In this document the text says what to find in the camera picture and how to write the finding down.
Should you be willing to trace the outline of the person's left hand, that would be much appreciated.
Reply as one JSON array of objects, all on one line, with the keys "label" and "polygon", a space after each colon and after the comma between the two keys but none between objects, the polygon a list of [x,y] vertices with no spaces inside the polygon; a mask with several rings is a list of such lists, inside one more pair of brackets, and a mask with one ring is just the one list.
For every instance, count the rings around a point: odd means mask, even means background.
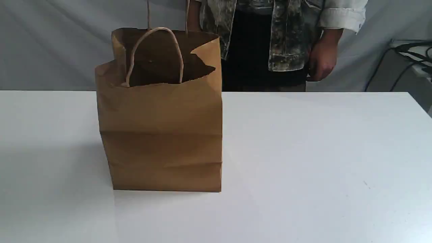
[{"label": "person's left hand", "polygon": [[309,71],[307,81],[319,82],[329,76],[337,62],[338,43],[320,40],[309,56]]}]

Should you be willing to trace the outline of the person's right forearm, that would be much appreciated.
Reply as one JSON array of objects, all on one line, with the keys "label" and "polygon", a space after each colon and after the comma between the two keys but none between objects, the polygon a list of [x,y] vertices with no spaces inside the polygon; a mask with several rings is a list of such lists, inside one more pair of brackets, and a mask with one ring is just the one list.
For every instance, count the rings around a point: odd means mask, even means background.
[{"label": "person's right forearm", "polygon": [[186,0],[186,27],[189,31],[200,32],[200,0]]}]

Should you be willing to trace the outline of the person's left forearm white sleeve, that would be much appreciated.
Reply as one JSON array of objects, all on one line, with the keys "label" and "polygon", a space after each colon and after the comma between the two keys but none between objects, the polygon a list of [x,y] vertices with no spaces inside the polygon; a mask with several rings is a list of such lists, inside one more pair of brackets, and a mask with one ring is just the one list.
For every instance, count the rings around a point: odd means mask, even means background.
[{"label": "person's left forearm white sleeve", "polygon": [[323,28],[320,41],[337,45],[344,32],[358,33],[366,20],[367,0],[325,0],[318,22]]}]

